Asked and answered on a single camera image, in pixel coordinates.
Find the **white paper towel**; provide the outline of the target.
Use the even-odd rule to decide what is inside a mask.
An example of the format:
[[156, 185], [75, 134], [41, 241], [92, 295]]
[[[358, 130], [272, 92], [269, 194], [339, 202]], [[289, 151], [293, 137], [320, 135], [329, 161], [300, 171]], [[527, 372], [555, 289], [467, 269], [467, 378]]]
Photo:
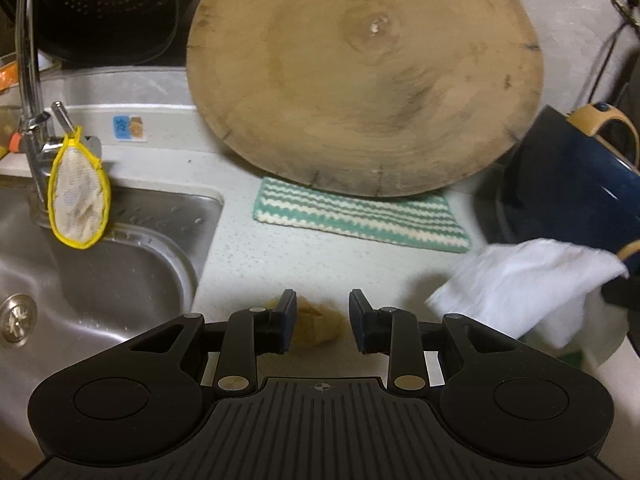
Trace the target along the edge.
[[604, 362], [626, 337], [625, 311], [601, 288], [628, 270], [603, 249], [557, 240], [493, 244], [466, 255], [425, 305], [436, 315], [461, 313], [546, 350], [582, 349]]

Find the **yellow rimmed mesh strainer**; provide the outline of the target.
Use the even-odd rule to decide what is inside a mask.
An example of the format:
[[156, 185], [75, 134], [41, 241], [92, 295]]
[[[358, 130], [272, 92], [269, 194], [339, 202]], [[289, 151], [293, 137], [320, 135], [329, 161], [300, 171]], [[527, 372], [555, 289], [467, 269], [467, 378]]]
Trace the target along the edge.
[[64, 136], [47, 189], [51, 230], [65, 246], [85, 250], [103, 236], [110, 214], [111, 183], [102, 159], [93, 155], [77, 126]]

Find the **black colander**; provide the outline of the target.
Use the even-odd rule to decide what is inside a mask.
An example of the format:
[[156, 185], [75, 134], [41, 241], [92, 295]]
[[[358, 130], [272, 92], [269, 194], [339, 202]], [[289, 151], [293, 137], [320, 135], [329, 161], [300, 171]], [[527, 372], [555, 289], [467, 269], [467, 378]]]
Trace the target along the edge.
[[174, 41], [191, 0], [32, 0], [36, 47], [64, 62], [131, 65]]

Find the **dark blue rice cooker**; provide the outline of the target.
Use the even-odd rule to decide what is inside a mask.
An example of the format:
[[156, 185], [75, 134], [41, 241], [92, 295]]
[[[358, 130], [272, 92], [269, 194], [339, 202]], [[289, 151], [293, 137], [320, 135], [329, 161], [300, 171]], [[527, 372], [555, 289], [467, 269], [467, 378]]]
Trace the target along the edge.
[[516, 147], [497, 193], [510, 243], [552, 238], [619, 256], [639, 271], [639, 133], [618, 108], [545, 107]]

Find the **stainless steel sink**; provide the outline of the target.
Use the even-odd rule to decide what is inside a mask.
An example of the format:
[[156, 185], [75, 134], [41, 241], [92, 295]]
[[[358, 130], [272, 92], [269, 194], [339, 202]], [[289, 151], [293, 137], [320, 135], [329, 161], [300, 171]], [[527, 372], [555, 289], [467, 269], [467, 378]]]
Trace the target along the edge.
[[222, 206], [204, 195], [114, 188], [86, 250], [60, 243], [32, 181], [1, 180], [1, 475], [42, 459], [27, 403], [43, 379], [190, 311]]

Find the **green striped dish cloth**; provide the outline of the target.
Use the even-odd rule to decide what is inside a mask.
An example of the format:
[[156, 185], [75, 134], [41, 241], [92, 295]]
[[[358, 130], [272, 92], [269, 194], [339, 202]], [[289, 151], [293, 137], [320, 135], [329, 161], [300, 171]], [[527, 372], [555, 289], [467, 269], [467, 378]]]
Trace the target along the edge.
[[472, 247], [468, 233], [439, 192], [368, 200], [265, 178], [254, 201], [253, 218], [273, 226], [454, 254]]

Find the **round wooden cutting board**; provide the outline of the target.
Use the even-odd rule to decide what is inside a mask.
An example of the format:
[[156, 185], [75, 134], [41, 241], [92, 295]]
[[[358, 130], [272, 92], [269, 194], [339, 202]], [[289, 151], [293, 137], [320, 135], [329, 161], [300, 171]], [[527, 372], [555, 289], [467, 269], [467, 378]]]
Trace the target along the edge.
[[200, 0], [186, 76], [250, 164], [394, 197], [509, 151], [536, 114], [544, 58], [520, 0]]

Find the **chrome kitchen faucet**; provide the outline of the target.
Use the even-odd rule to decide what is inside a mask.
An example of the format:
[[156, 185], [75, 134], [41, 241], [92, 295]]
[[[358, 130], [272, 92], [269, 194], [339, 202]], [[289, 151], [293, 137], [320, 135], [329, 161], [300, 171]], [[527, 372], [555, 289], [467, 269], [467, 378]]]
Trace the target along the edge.
[[40, 208], [47, 210], [48, 180], [63, 140], [55, 136], [51, 116], [42, 102], [32, 0], [17, 0], [15, 45], [22, 100], [20, 133]]

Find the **orange package on sill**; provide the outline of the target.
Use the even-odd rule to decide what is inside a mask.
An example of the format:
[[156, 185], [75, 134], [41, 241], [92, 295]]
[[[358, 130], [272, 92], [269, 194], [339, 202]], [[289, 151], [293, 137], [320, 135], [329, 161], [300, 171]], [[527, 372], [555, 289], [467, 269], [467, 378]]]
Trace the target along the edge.
[[16, 54], [2, 55], [0, 58], [0, 91], [6, 91], [20, 80], [20, 71], [16, 60]]

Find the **brown trash piece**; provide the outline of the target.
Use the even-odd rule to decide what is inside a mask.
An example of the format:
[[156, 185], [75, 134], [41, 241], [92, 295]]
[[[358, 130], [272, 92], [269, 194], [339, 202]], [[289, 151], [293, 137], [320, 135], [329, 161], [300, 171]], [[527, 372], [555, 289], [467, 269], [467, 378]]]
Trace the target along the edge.
[[307, 351], [333, 344], [344, 335], [347, 318], [330, 302], [313, 302], [296, 298], [296, 323], [288, 351]]

